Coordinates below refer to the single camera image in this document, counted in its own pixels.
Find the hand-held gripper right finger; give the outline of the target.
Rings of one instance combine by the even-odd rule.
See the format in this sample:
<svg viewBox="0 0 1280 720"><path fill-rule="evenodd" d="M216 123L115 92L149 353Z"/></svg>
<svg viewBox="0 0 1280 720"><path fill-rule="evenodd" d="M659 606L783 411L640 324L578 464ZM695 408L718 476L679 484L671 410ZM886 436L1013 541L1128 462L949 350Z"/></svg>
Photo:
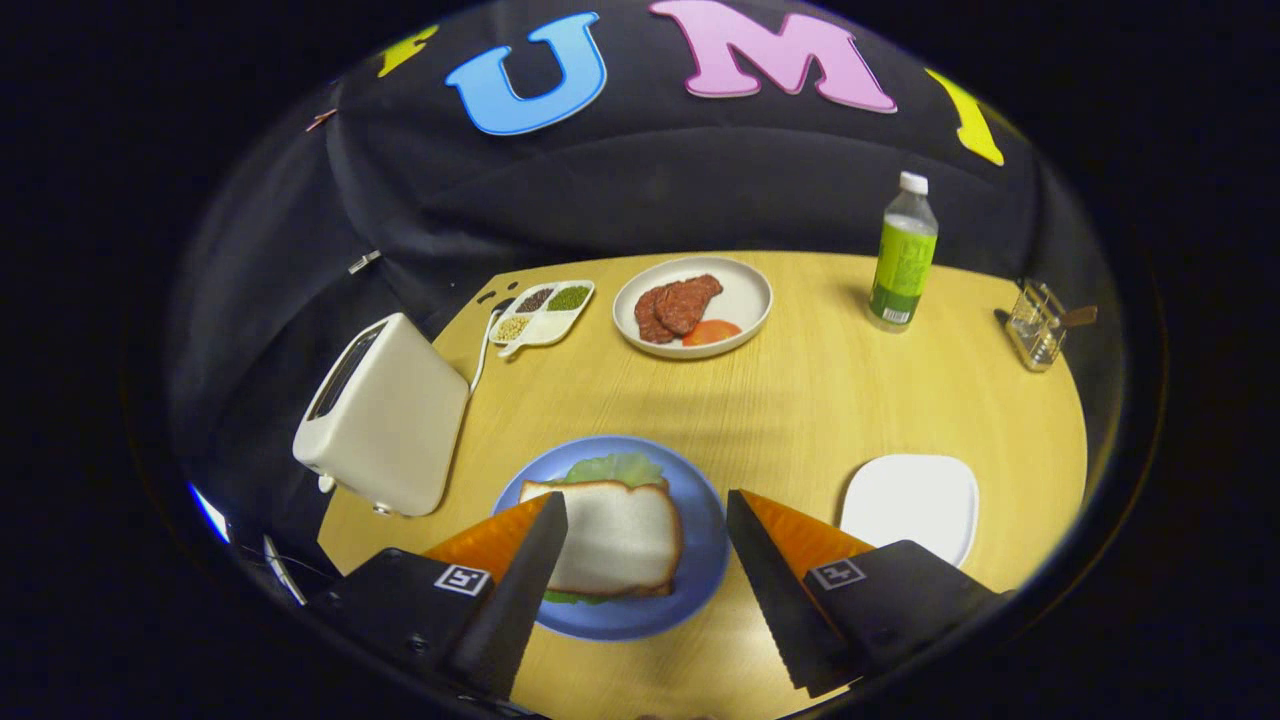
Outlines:
<svg viewBox="0 0 1280 720"><path fill-rule="evenodd" d="M1006 597L911 539L881 547L748 489L726 525L792 684L818 697L883 676Z"/></svg>

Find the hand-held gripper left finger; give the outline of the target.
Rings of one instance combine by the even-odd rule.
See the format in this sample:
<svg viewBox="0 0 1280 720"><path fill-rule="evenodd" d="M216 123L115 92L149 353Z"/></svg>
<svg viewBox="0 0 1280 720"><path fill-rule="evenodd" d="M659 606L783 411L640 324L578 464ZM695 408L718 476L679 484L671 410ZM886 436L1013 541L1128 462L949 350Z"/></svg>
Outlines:
<svg viewBox="0 0 1280 720"><path fill-rule="evenodd" d="M538 496L424 553L387 547L312 594L321 629L438 693L506 701L568 530Z"/></svg>

